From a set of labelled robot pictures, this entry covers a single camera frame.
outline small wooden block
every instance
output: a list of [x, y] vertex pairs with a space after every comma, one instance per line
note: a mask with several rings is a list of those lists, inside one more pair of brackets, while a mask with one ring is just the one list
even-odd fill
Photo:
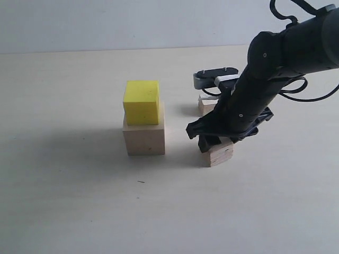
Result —
[[202, 116], [213, 111], [217, 104], [217, 100], [203, 99], [203, 95], [199, 95], [198, 107]]
[[159, 124], [159, 82], [128, 81], [123, 108], [128, 125]]
[[234, 144], [229, 138], [220, 138], [221, 144], [214, 146], [210, 151], [203, 153], [209, 167], [219, 165], [233, 156]]
[[165, 118], [164, 105], [159, 107], [158, 125], [128, 125], [126, 118], [123, 122], [123, 136], [127, 153], [137, 155], [165, 154]]

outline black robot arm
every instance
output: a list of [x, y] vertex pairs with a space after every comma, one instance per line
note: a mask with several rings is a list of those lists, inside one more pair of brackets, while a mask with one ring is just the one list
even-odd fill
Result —
[[[329, 5], [316, 10], [304, 0], [292, 1], [315, 17], [298, 23], [294, 16], [281, 15], [275, 8], [275, 0], [271, 0], [272, 13], [292, 23], [280, 33], [261, 32], [254, 38], [248, 50], [247, 66], [238, 78], [225, 81], [220, 78], [237, 74], [234, 68], [201, 71], [194, 75], [196, 89], [218, 84], [221, 91], [215, 109], [186, 129], [190, 139], [199, 136], [201, 152], [219, 144], [219, 137], [238, 142], [256, 135], [257, 127], [272, 118], [268, 105], [277, 94], [291, 98], [286, 93], [298, 93], [306, 88], [306, 74], [339, 68], [339, 8]], [[283, 90], [301, 79], [305, 82], [300, 89]], [[324, 98], [326, 96], [295, 100], [311, 102]]]

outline wooden cube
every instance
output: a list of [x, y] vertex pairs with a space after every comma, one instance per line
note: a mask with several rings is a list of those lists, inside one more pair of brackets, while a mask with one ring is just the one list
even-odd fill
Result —
[[199, 95], [199, 100], [198, 100], [198, 107], [199, 111], [202, 116], [210, 113], [211, 111], [214, 110], [214, 107], [217, 104], [217, 100], [215, 99], [205, 99], [205, 95]]
[[164, 105], [161, 104], [159, 107], [159, 124], [157, 125], [128, 125], [125, 118], [123, 122], [123, 136], [127, 153], [130, 156], [164, 155]]
[[128, 125], [159, 124], [158, 81], [128, 81], [123, 107]]
[[212, 147], [208, 152], [203, 153], [203, 157], [209, 167], [214, 167], [233, 156], [234, 144], [229, 138], [220, 137], [221, 144]]

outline stacked blocks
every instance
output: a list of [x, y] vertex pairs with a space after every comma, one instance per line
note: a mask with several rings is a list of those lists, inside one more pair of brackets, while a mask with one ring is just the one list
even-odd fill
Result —
[[128, 155], [164, 155], [164, 105], [159, 101], [158, 81], [128, 81], [123, 107]]

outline white wall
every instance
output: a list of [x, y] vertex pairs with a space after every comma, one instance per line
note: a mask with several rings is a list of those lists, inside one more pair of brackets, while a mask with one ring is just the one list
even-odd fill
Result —
[[[310, 17], [290, 0], [277, 7]], [[286, 23], [269, 0], [0, 0], [0, 53], [248, 44]]]

